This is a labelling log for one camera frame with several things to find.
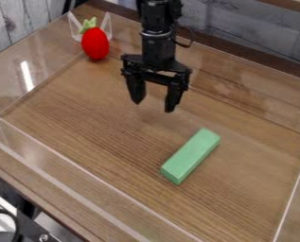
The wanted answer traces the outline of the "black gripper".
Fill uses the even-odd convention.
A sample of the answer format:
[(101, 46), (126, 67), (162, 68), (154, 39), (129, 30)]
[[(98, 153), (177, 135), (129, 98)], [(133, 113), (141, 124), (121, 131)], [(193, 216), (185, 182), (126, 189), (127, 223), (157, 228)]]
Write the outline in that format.
[(189, 89), (193, 70), (177, 60), (147, 63), (141, 55), (123, 54), (122, 76), (126, 78), (131, 101), (139, 104), (146, 97), (146, 81), (167, 86), (165, 112), (173, 112), (184, 92)]

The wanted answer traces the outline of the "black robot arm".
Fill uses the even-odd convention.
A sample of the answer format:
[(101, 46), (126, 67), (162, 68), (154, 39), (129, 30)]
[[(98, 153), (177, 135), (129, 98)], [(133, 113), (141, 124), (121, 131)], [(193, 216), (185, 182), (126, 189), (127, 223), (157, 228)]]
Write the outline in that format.
[(165, 112), (173, 112), (185, 91), (189, 90), (192, 68), (177, 61), (177, 19), (182, 16), (181, 0), (135, 0), (142, 19), (142, 54), (123, 54), (122, 76), (126, 79), (130, 99), (139, 104), (146, 97), (146, 82), (167, 87)]

